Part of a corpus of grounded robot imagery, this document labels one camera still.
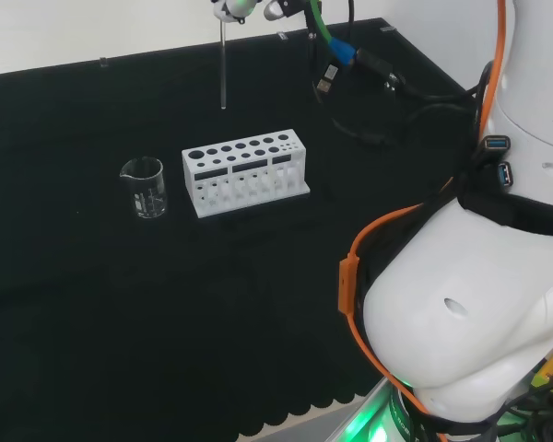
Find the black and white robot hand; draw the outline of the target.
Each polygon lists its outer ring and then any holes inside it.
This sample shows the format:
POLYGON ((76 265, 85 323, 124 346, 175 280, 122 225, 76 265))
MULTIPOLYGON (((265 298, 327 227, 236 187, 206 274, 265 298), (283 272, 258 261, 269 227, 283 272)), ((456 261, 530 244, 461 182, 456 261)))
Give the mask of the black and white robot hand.
POLYGON ((213 13, 224 23, 243 24, 254 11, 259 0, 212 0, 213 13))

